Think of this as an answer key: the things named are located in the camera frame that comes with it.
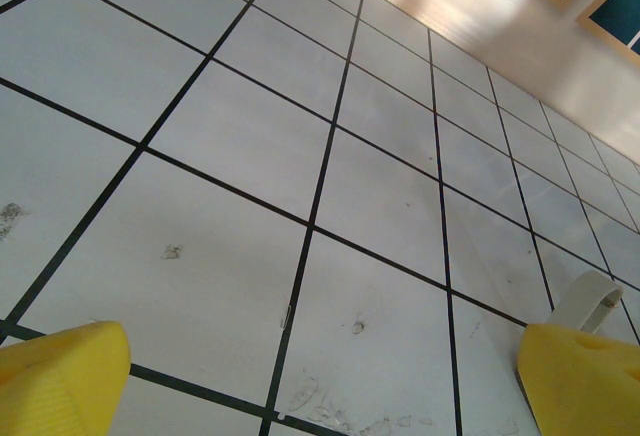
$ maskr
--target scuff mark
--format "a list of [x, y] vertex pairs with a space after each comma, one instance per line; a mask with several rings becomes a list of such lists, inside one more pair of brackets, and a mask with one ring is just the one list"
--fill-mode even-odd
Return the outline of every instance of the scuff mark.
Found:
[[480, 322], [476, 323], [476, 327], [473, 328], [473, 331], [471, 332], [471, 334], [469, 335], [469, 339], [473, 338], [473, 335], [476, 334], [478, 332], [478, 330], [480, 329]]
[[410, 428], [411, 427], [411, 416], [402, 416], [398, 418], [398, 426], [402, 428]]
[[373, 423], [358, 433], [359, 436], [391, 436], [391, 422], [389, 418]]
[[316, 378], [307, 378], [302, 388], [293, 395], [291, 404], [289, 404], [289, 411], [296, 411], [307, 404], [317, 390], [318, 380]]
[[182, 245], [172, 246], [168, 245], [165, 250], [162, 252], [162, 259], [179, 259], [182, 254], [182, 250], [184, 247]]
[[0, 211], [0, 241], [3, 241], [9, 235], [16, 220], [25, 214], [27, 213], [16, 203], [9, 203], [2, 208]]
[[518, 425], [516, 422], [509, 418], [505, 421], [505, 423], [500, 426], [496, 430], [500, 436], [513, 436], [514, 434], [520, 433], [520, 429], [518, 429]]

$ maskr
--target floor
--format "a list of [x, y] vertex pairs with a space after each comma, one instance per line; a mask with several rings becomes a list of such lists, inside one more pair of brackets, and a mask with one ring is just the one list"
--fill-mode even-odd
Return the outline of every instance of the floor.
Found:
[[384, 0], [0, 4], [2, 338], [121, 321], [111, 434], [538, 434], [591, 269], [638, 344], [638, 167]]

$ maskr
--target debris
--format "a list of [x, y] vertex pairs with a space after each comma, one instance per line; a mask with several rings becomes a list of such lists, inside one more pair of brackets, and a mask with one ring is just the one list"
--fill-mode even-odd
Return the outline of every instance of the debris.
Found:
[[182, 246], [167, 246], [160, 256], [162, 259], [178, 259], [182, 254], [182, 250], [184, 248]]
[[398, 418], [398, 426], [401, 426], [403, 428], [410, 428], [411, 416], [402, 416], [401, 418]]
[[365, 324], [362, 321], [356, 321], [353, 324], [353, 328], [351, 328], [351, 332], [353, 334], [360, 334], [362, 331], [364, 331], [364, 327]]
[[307, 378], [302, 388], [293, 395], [293, 399], [289, 405], [289, 411], [296, 411], [307, 404], [317, 390], [318, 380], [316, 378]]

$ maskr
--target dirt stain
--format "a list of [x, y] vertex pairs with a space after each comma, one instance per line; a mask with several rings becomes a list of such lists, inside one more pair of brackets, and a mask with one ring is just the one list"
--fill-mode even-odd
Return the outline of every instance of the dirt stain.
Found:
[[0, 210], [0, 241], [9, 235], [16, 220], [25, 214], [27, 213], [16, 203], [9, 203]]
[[162, 252], [162, 259], [180, 259], [180, 255], [182, 254], [182, 250], [184, 247], [180, 246], [172, 246], [168, 245], [165, 250]]

